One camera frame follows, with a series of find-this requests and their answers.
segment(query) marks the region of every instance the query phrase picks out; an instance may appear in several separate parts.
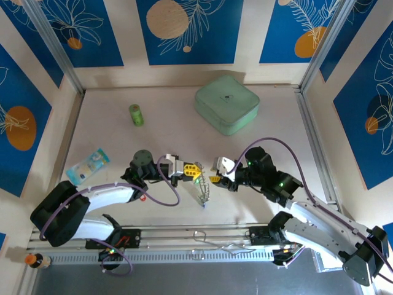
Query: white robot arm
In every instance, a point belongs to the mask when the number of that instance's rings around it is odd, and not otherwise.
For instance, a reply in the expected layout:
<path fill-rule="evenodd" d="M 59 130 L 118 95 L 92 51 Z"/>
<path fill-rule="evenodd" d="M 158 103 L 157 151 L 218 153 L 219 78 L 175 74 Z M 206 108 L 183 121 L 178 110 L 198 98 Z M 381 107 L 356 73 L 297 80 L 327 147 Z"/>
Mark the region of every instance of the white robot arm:
<path fill-rule="evenodd" d="M 69 181 L 59 183 L 30 216 L 31 221 L 54 246 L 61 246 L 72 239 L 97 239 L 115 245 L 124 235 L 117 222 L 109 215 L 96 218 L 89 212 L 116 203 L 129 203 L 139 199 L 147 190 L 146 180 L 177 182 L 192 181 L 201 170 L 193 163 L 185 163 L 178 156 L 167 154 L 169 163 L 154 163 L 152 154 L 141 150 L 134 155 L 130 167 L 121 176 L 127 183 L 103 184 L 77 191 Z M 154 202 L 165 204 L 152 198 Z"/>
<path fill-rule="evenodd" d="M 368 229 L 328 206 L 305 183 L 277 171 L 261 147 L 248 149 L 245 158 L 246 167 L 225 157 L 217 158 L 213 165 L 217 175 L 210 177 L 211 182 L 233 192 L 239 186 L 249 186 L 287 208 L 291 214 L 279 212 L 269 223 L 270 235 L 330 254 L 343 263 L 343 270 L 353 280 L 369 286 L 389 255 L 385 231 L 379 227 Z M 254 241 L 258 240 L 257 230 L 251 234 Z"/>

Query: plastic packet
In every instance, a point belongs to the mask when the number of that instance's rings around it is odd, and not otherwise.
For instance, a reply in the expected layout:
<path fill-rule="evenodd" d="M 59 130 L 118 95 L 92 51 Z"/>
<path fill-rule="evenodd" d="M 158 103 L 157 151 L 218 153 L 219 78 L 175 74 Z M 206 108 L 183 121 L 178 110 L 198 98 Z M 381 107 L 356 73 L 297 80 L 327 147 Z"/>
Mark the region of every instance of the plastic packet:
<path fill-rule="evenodd" d="M 110 160 L 104 151 L 98 149 L 85 160 L 68 169 L 66 174 L 72 184 L 78 186 L 109 162 Z"/>

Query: green storage container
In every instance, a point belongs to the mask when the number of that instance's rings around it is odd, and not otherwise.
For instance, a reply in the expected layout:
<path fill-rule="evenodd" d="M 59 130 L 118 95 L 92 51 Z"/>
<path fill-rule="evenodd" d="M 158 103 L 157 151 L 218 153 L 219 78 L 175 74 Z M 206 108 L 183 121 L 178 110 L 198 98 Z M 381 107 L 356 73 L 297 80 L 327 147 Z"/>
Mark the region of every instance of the green storage container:
<path fill-rule="evenodd" d="M 232 135 L 258 114 L 259 97 L 231 76 L 219 77 L 195 94 L 195 109 L 224 135 Z"/>

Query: green cylinder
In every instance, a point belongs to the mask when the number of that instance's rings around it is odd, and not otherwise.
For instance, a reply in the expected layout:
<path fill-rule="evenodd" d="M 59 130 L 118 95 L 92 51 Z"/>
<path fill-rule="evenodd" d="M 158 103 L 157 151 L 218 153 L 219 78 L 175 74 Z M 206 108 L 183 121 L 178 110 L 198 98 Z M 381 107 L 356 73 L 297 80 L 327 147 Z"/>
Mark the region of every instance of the green cylinder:
<path fill-rule="evenodd" d="M 133 119 L 135 126 L 143 125 L 143 116 L 141 112 L 141 108 L 137 104 L 132 104 L 128 110 L 130 111 L 131 118 Z"/>

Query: gray floor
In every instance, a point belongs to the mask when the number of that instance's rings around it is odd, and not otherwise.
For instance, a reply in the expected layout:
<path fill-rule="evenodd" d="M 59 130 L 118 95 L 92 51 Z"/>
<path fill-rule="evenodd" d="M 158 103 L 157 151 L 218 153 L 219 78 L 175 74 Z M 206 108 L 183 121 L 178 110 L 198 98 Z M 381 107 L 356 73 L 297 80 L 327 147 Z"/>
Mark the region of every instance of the gray floor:
<path fill-rule="evenodd" d="M 286 269 L 269 262 L 136 264 L 130 277 L 103 274 L 97 265 L 52 265 L 37 276 L 33 294 L 362 294 L 340 272 L 316 273 L 310 250 Z"/>

